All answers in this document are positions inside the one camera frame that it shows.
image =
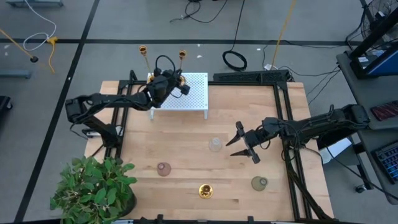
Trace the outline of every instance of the plant pot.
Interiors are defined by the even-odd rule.
[[[134,209],[134,207],[137,205],[137,198],[134,195],[134,192],[131,190],[131,188],[129,188],[129,189],[131,191],[131,198],[127,202],[126,209],[119,214],[119,218],[125,217],[126,215],[128,215]]]

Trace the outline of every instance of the gray floor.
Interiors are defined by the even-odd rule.
[[[37,8],[43,16],[54,20],[56,36],[61,39],[81,37],[94,0],[65,1],[63,8]],[[247,0],[242,15],[238,39],[277,39],[287,15],[288,0]],[[223,1],[204,0],[199,19],[208,19],[220,8]],[[180,17],[186,0],[128,1],[101,0],[91,26],[90,39],[232,39],[239,16],[241,1],[231,0],[220,16],[211,24],[199,24],[191,20],[169,20]],[[288,40],[344,40],[359,23],[361,5],[358,0],[298,1],[291,21],[284,34]],[[41,21],[28,9],[13,9],[0,2],[0,28],[13,37],[25,38],[35,32],[51,32],[51,24]],[[0,95],[9,95],[14,108],[7,115],[0,132],[0,223],[12,222],[31,175],[35,160],[57,104],[65,77],[70,68],[77,44],[57,44],[53,58],[56,74],[45,66],[31,64],[15,46],[0,44],[0,68],[19,68],[33,71],[30,80],[0,79]],[[230,72],[221,54],[230,45],[169,44],[147,45],[149,61],[167,54],[178,60],[178,50],[188,52],[183,69],[186,72]],[[134,69],[140,79],[146,77],[144,59],[138,45],[86,44],[68,92],[68,98],[90,94],[100,90],[104,80],[127,79]],[[262,45],[237,45],[235,50],[245,55],[248,71],[261,70]],[[274,45],[266,48],[266,63],[271,63]],[[283,45],[279,49],[276,66],[287,65],[296,72],[317,74],[333,70],[336,54],[347,50],[311,49]],[[43,64],[51,48],[45,45],[34,54]],[[167,68],[166,62],[160,63]],[[322,77],[298,77],[309,92]],[[319,88],[308,96],[311,100]],[[330,104],[336,107],[354,103],[354,98],[342,76],[337,75],[310,105],[312,115],[324,113]],[[49,210],[49,198],[59,181],[58,173],[72,157],[83,154],[85,141],[69,131],[70,123],[62,111],[45,160],[39,181],[30,201],[25,220],[58,217],[59,212]],[[398,214],[385,197],[373,190],[356,194],[353,187],[361,181],[334,162],[325,166],[326,181],[336,218],[358,223],[394,223]]]

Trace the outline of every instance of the wooden tabletop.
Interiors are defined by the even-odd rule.
[[[288,83],[294,119],[310,116],[302,83]],[[103,82],[101,93],[116,94],[118,82]],[[169,220],[294,220],[285,162],[280,158],[282,142],[271,140],[267,150],[256,147],[261,162],[253,164],[244,156],[230,157],[245,149],[243,141],[225,147],[235,135],[235,122],[242,121],[246,131],[255,129],[265,117],[277,117],[275,98],[270,86],[209,86],[208,119],[202,111],[156,111],[154,120],[149,112],[129,110],[123,142],[122,160],[136,165],[127,175],[137,177],[131,185],[136,208],[125,218],[155,219],[163,214]],[[96,115],[111,122],[113,109]],[[209,150],[209,141],[220,138],[220,152]],[[89,139],[85,156],[101,145],[100,138]],[[307,147],[318,150],[315,141]],[[329,216],[333,216],[328,189],[319,155],[300,151],[307,189]],[[104,149],[96,156],[101,160]],[[159,162],[168,162],[172,171],[167,177],[157,174]],[[262,192],[251,187],[255,176],[266,177],[268,186]],[[210,199],[199,197],[202,184],[210,184]],[[304,217],[302,197],[297,190],[300,214]]]

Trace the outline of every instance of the white pegboard shelf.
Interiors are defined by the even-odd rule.
[[[208,111],[208,77],[207,73],[182,73],[186,79],[186,84],[191,88],[187,96],[180,98],[169,96],[161,108],[151,108],[150,118],[154,118],[154,111],[204,111],[207,119]],[[172,92],[174,96],[179,97],[181,92],[175,88]]]

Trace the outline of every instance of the desk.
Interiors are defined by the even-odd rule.
[[[380,85],[372,84],[373,86],[370,87],[369,84],[367,85],[366,83],[372,80],[358,80],[355,77],[355,74],[349,65],[351,60],[346,54],[337,55],[337,61],[340,65],[341,71],[346,77],[351,91],[353,92],[355,100],[359,105],[365,107],[366,111],[371,117],[371,123],[374,122],[375,118],[371,114],[370,108],[375,105],[392,101],[394,98],[395,100],[397,99],[396,97],[398,96],[398,88],[395,86],[398,84],[398,77],[379,77],[374,83],[380,83]],[[398,141],[398,130],[360,130],[358,131],[358,136],[361,139],[363,149],[366,151],[377,178],[380,181],[381,187],[393,195],[398,195],[398,185],[393,185],[388,181],[386,175],[382,172],[371,155],[372,151],[393,143],[394,141]],[[387,197],[387,199],[393,205],[398,204],[398,201],[394,200],[393,198]]]
[[[115,94],[118,82],[103,82],[101,93]],[[134,85],[133,93],[138,86]],[[129,110],[121,158],[136,165],[127,175],[137,177],[131,185],[137,207],[125,218],[154,219],[163,214],[166,220],[255,220],[293,221],[285,162],[280,158],[282,141],[275,138],[267,150],[256,148],[261,158],[253,164],[247,157],[230,157],[244,149],[243,141],[220,152],[211,152],[209,140],[218,137],[225,145],[236,133],[235,122],[242,121],[246,131],[255,129],[266,116],[277,116],[271,86],[209,86],[208,119],[200,111]],[[302,83],[289,83],[294,119],[310,116]],[[111,122],[113,109],[106,108],[96,117]],[[85,156],[101,145],[100,138],[89,139]],[[315,141],[307,147],[317,150]],[[301,151],[307,188],[317,203],[333,216],[323,168],[318,155]],[[104,150],[96,155],[101,161]],[[172,171],[167,177],[157,174],[156,165],[168,162]],[[254,176],[268,178],[265,191],[251,187]],[[210,184],[210,199],[198,195],[201,184]],[[297,199],[302,202],[301,194]],[[300,214],[304,217],[302,203]]]

